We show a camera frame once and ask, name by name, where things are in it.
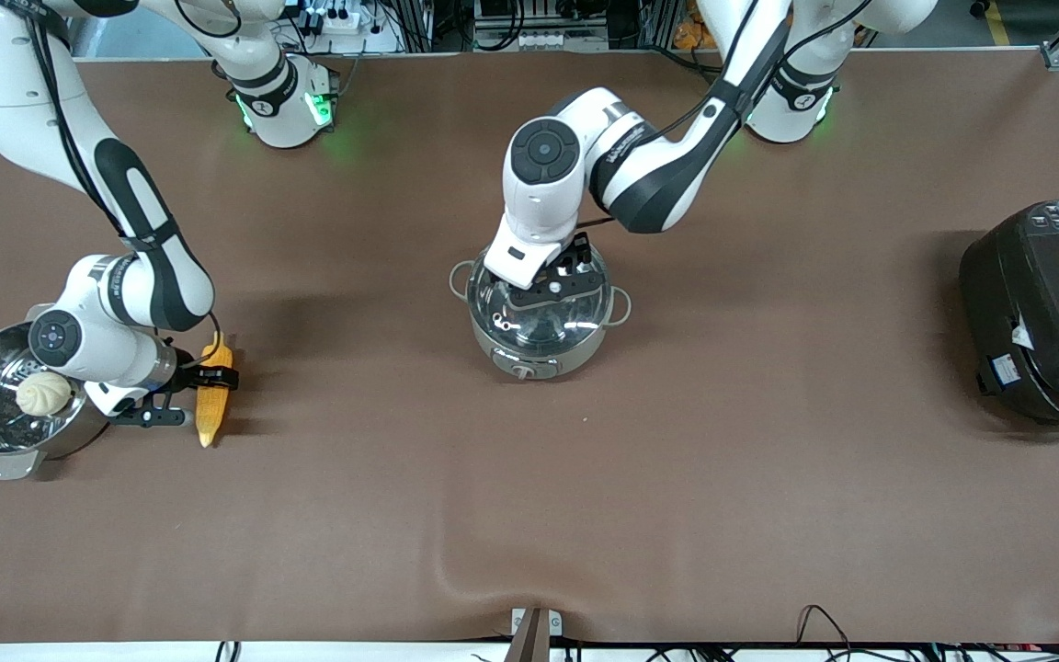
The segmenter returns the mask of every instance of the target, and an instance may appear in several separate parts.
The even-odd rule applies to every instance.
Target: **brown cloth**
[[[1036,51],[855,53],[810,138],[739,135],[676,230],[592,231],[635,312],[525,384],[446,283],[497,230],[508,140],[596,85],[664,125],[697,75],[366,59],[335,133],[277,150],[205,62],[82,68],[243,387],[218,448],[114,429],[0,482],[0,641],[481,638],[533,604],[585,640],[787,640],[807,603],[854,640],[1059,640],[1059,429],[979,397],[954,289],[971,239],[1059,197]],[[0,327],[121,250],[0,158]]]

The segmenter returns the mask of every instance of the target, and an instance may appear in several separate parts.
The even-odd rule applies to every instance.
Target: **wire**
[[[840,636],[840,641],[844,642],[845,648],[849,650],[852,649],[852,645],[850,645],[848,642],[847,633],[844,632],[844,629],[840,628],[840,625],[837,624],[836,619],[832,619],[831,613],[828,613],[827,609],[820,607],[819,604],[808,604],[807,607],[804,607],[803,610],[798,612],[798,626],[797,626],[798,629],[797,631],[795,631],[795,644],[797,645],[803,644],[804,633],[807,632],[807,622],[811,621],[812,611],[819,611],[820,613],[823,613],[824,618],[828,620],[829,624],[832,624],[832,627],[836,628],[838,636]]]
[[[228,11],[231,11],[232,13],[232,17],[235,18],[235,26],[233,26],[233,29],[231,29],[230,32],[217,33],[217,32],[207,32],[205,30],[202,30],[201,26],[197,24],[197,22],[192,21],[191,17],[185,15],[185,8],[182,8],[182,0],[174,0],[174,7],[178,8],[179,16],[182,17],[182,20],[185,21],[185,24],[193,26],[194,30],[197,30],[198,32],[205,34],[208,37],[214,37],[214,38],[232,37],[232,35],[234,35],[236,32],[239,32],[239,29],[244,26],[244,18],[239,16],[239,13],[236,12],[235,8],[228,7]]]
[[[354,72],[358,71],[358,62],[362,61],[362,54],[365,53],[365,39],[362,38],[362,50],[358,51],[358,55],[354,56],[354,64],[349,67],[349,75],[345,76],[345,84],[341,85],[338,89],[338,97],[341,100],[342,96],[349,93],[349,84],[354,82]]]
[[[187,370],[190,368],[195,368],[196,365],[201,365],[202,361],[205,361],[209,358],[215,356],[215,353],[219,351],[218,340],[221,340],[223,337],[222,327],[219,326],[219,319],[215,317],[214,310],[211,310],[211,312],[207,314],[207,317],[211,318],[211,324],[215,327],[215,340],[217,340],[217,342],[215,342],[215,344],[212,345],[211,351],[207,353],[207,356],[200,356],[197,359],[191,361],[191,363],[182,365],[182,370]]]
[[[420,46],[423,46],[423,43],[425,41],[428,42],[428,48],[430,49],[430,47],[432,46],[432,40],[430,40],[430,38],[428,37],[428,35],[420,34],[420,33],[417,33],[417,32],[409,29],[409,26],[408,26],[408,19],[402,16],[402,12],[399,12],[398,8],[394,8],[394,20],[395,20],[395,22],[397,24],[399,24],[399,30],[401,30],[405,34],[407,34],[409,37],[415,38],[415,40],[417,41],[417,43],[420,43]],[[407,51],[407,50],[408,49],[405,46],[403,47],[403,51]]]
[[[522,0],[509,0],[509,30],[505,33],[505,36],[497,42],[495,46],[477,46],[479,51],[504,51],[513,46],[514,41],[521,37],[521,31],[525,29],[526,24],[526,10],[521,5]]]
[[[689,58],[694,58],[694,64],[697,65],[697,73],[701,74],[701,78],[705,79],[706,84],[714,85],[714,75],[712,75],[711,72],[708,72],[705,67],[701,66],[700,59],[697,59],[697,46],[693,47],[693,49],[689,49],[688,56]]]
[[[223,649],[227,648],[227,641],[219,642],[219,649],[215,650],[215,662],[219,662],[223,658]],[[227,662],[238,662],[240,648],[244,648],[244,644],[238,641],[232,642],[232,654],[230,658],[227,658]]]
[[[453,0],[452,22],[460,33],[460,52],[464,53],[465,41],[470,41],[467,32],[468,12],[464,7],[464,0]]]
[[[870,1],[872,0],[864,0],[864,3],[865,4],[870,3]],[[724,72],[726,72],[726,70],[730,67],[731,59],[735,57],[735,51],[738,50],[738,42],[741,41],[742,33],[744,30],[747,30],[747,25],[749,24],[749,19],[752,16],[754,16],[754,10],[756,7],[757,7],[757,0],[751,0],[751,3],[749,3],[747,7],[747,13],[742,14],[742,20],[738,24],[738,32],[735,33],[735,38],[733,38],[733,40],[730,42],[730,50],[726,51],[726,56],[724,56],[724,58],[721,60],[721,70],[720,70],[721,75],[724,75]],[[710,101],[708,95],[702,96],[701,101],[697,102],[697,105],[695,105],[693,108],[689,108],[687,112],[682,114],[682,117],[677,118],[676,122],[672,122],[672,124],[669,124],[668,126],[665,126],[663,129],[656,131],[656,133],[640,139],[640,142],[636,143],[636,146],[645,145],[645,143],[650,143],[652,142],[652,140],[661,138],[661,136],[667,136],[671,133],[672,130],[676,129],[678,126],[685,124],[685,122],[688,122],[689,119],[693,118],[695,114],[701,112],[702,106],[705,106],[707,101]]]
[[[378,4],[375,4],[374,8],[378,10]],[[408,30],[408,26],[405,25],[405,24],[402,24],[402,22],[399,21],[399,19],[398,19],[399,12],[395,12],[395,17],[391,17],[391,14],[387,12],[387,7],[383,7],[382,8],[382,16],[387,18],[387,25],[390,26],[391,34],[394,35],[395,46],[398,46],[400,49],[402,49],[403,53],[407,53],[408,46],[407,46],[407,42],[403,42],[402,38],[399,37],[399,33],[395,32],[394,26],[396,24],[399,25],[399,29],[402,30],[402,32],[405,34],[412,35],[412,37],[415,37],[415,38],[423,38],[423,37],[420,37],[419,34],[411,32],[410,30]]]
[[[100,207],[101,211],[105,213],[105,218],[108,219],[109,223],[112,223],[116,233],[125,237],[126,232],[122,227],[122,222],[118,220],[112,211],[105,204],[105,199],[101,196],[100,190],[96,189],[96,183],[92,180],[92,176],[89,175],[88,167],[80,156],[80,150],[76,147],[71,126],[68,125],[68,119],[64,114],[64,104],[59,101],[59,82],[55,79],[55,62],[52,59],[51,46],[47,41],[47,30],[43,30],[43,26],[38,24],[35,18],[26,18],[25,25],[26,35],[31,39],[35,59],[38,60],[38,70],[40,70],[43,78],[43,87],[47,88],[48,100],[51,101],[52,109],[55,113],[55,126],[59,132],[59,143],[64,147],[64,155],[68,159],[68,167],[72,169],[73,176],[76,177],[77,183],[80,184],[80,190],[88,196],[88,199],[92,200],[96,207]]]
[[[308,55],[308,47],[305,44],[305,35],[302,34],[302,29],[300,29],[300,25],[297,24],[297,21],[292,17],[286,16],[286,18],[289,19],[289,22],[293,24],[293,30],[297,31],[297,42],[302,47],[302,53]]]
[[[695,645],[688,652],[694,659],[701,657],[706,662],[735,662],[735,652],[738,652],[738,649],[726,650],[722,645],[702,644]]]
[[[992,658],[999,659],[1000,662],[1012,662],[1011,659],[1004,658],[1000,651],[995,650],[994,646],[988,645],[986,649],[988,655],[991,655]]]
[[[849,648],[849,649],[841,650],[840,652],[836,652],[833,655],[829,655],[828,659],[825,659],[824,662],[838,662],[838,661],[840,661],[840,659],[844,659],[845,661],[847,661],[854,655],[858,655],[858,654],[859,655],[868,655],[868,657],[872,657],[872,658],[885,659],[886,662],[901,662],[900,658],[894,658],[894,657],[892,657],[892,655],[885,655],[885,654],[882,654],[882,652],[878,652],[876,650],[869,650],[867,648]]]
[[[821,29],[821,30],[819,30],[816,32],[813,32],[810,35],[807,35],[807,37],[804,38],[803,41],[800,41],[798,43],[795,43],[794,46],[791,47],[791,49],[787,50],[783,54],[783,57],[780,59],[778,59],[776,68],[779,68],[783,65],[785,65],[786,62],[791,61],[791,55],[794,55],[795,53],[797,53],[797,51],[800,49],[803,49],[804,46],[808,46],[808,43],[810,43],[811,41],[815,41],[816,38],[824,37],[825,34],[827,34],[829,32],[832,32],[832,30],[838,29],[838,26],[841,26],[843,24],[848,24],[848,22],[852,21],[854,18],[857,18],[857,14],[863,12],[865,10],[865,7],[867,7],[867,5],[869,3],[872,3],[872,1],[874,1],[874,0],[861,0],[861,3],[857,4],[857,8],[856,10],[850,11],[847,14],[845,14],[845,16],[842,17],[840,20],[836,21],[834,24],[829,24],[829,25],[825,26],[825,29]]]
[[[697,65],[695,65],[694,62],[688,61],[688,59],[681,58],[680,55],[678,55],[676,53],[672,53],[672,51],[669,51],[667,49],[663,49],[663,47],[660,47],[660,46],[647,46],[647,47],[645,47],[645,50],[652,51],[652,52],[656,52],[656,53],[660,53],[661,55],[664,55],[665,58],[671,59],[672,62],[676,62],[676,64],[680,65],[681,67],[687,68],[687,70],[689,70],[689,71],[697,71]],[[711,65],[703,65],[702,70],[705,70],[705,71],[711,72],[711,73],[721,73],[721,67],[714,67],[714,66],[711,66]]]
[[[64,455],[61,457],[49,457],[48,460],[51,460],[52,462],[64,462],[68,458],[75,455],[75,453],[83,451],[85,448],[91,447],[91,445],[93,445],[93,443],[95,443],[96,440],[100,440],[103,435],[105,435],[105,431],[108,430],[110,427],[112,427],[112,425],[113,425],[112,423],[106,421],[104,427],[101,427],[101,431],[97,431],[95,435],[92,435],[91,440],[88,440],[84,444],[80,444],[79,447],[71,449],[71,451],[64,453]]]
[[[580,220],[579,223],[575,226],[575,230],[582,230],[585,227],[602,226],[605,222],[611,222],[613,220],[615,220],[615,217],[613,217],[613,215],[605,215],[605,217],[593,218],[591,220]]]

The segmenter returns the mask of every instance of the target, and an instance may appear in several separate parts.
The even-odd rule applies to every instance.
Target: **yellow corn cob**
[[[231,348],[223,344],[223,335],[215,334],[211,344],[202,348],[202,356],[209,355],[212,351],[215,354],[202,361],[202,365],[222,365],[231,368],[234,357]],[[202,448],[210,447],[215,441],[215,432],[219,431],[219,424],[223,422],[223,412],[227,411],[227,389],[223,387],[198,387],[198,395],[194,401],[194,427],[198,429],[198,443]]]

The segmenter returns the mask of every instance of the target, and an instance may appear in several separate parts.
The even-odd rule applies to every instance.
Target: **glass pot lid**
[[[603,257],[585,237],[546,265],[530,289],[514,288],[484,268],[487,250],[468,276],[468,312],[480,330],[508,353],[559,356],[606,322],[612,288]]]

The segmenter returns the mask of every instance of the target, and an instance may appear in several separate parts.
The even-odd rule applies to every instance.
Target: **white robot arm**
[[[323,118],[311,112],[310,92],[317,91],[323,72],[326,84],[329,76],[317,65],[310,68],[307,59],[298,66],[282,55],[264,26],[273,11],[279,16],[279,3],[275,10],[259,0],[233,4],[231,16],[238,24],[232,33],[240,35],[232,38],[200,32],[198,21],[205,22],[201,14],[187,21],[176,7],[170,17],[200,41],[209,40],[240,99],[259,118],[254,122],[261,139],[291,146],[320,129]],[[58,301],[32,324],[35,356],[56,373],[84,380],[93,404],[115,422],[181,424],[185,417],[180,411],[160,412],[156,419],[149,409],[142,418],[132,414],[148,394],[235,387],[238,374],[200,368],[150,328],[184,332],[207,316],[213,318],[214,287],[142,160],[109,130],[86,95],[62,18],[53,8],[67,16],[114,16],[134,4],[55,0],[50,7],[33,0],[0,0],[0,154],[86,193],[131,251],[89,255],[75,264]],[[239,16],[259,25],[244,24]]]
[[[854,20],[845,16],[861,6],[859,0],[797,0],[795,21],[791,24],[790,43],[802,49],[782,59],[768,92],[754,108],[747,126],[773,143],[794,143],[806,138],[816,122],[824,119],[832,80],[852,51],[856,24],[877,32],[900,34],[916,29],[934,10],[937,0],[866,3]],[[837,24],[831,32],[812,38],[816,32]]]
[[[837,1],[850,3],[848,13],[864,10],[898,30],[920,22],[934,4],[934,0]],[[870,7],[870,1],[879,4]],[[575,235],[584,189],[630,232],[664,232],[676,226],[724,143],[748,119],[753,122],[757,100],[772,95],[769,84],[776,71],[784,70],[785,55],[814,46],[812,34],[820,22],[840,13],[832,4],[821,10],[820,0],[797,0],[795,26],[789,29],[790,5],[791,0],[702,1],[706,26],[718,46],[728,50],[708,93],[674,123],[693,118],[676,143],[665,138],[667,129],[656,130],[605,88],[563,101],[546,115],[522,125],[505,153],[505,213],[484,253],[484,267],[528,289]],[[832,38],[850,41],[850,18],[842,14],[831,25],[824,24],[824,34],[847,29],[846,36]],[[795,41],[789,32],[806,33],[804,38],[811,42]]]

